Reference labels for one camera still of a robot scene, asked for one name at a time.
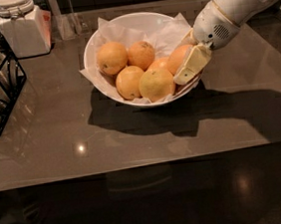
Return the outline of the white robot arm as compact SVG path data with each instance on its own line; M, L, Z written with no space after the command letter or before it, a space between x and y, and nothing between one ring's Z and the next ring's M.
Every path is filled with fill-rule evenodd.
M252 16L278 0L210 0L197 15L182 43L192 45L176 70L174 82L186 85L211 60L213 50L226 46Z

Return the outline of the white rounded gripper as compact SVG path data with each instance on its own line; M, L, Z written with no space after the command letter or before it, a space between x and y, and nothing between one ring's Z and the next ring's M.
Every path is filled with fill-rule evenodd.
M180 42L181 45L194 47L186 52L174 75L174 82L183 86L196 78L211 60L211 50L226 46L239 31L240 27L226 16L214 0L207 3L197 15L192 29Z

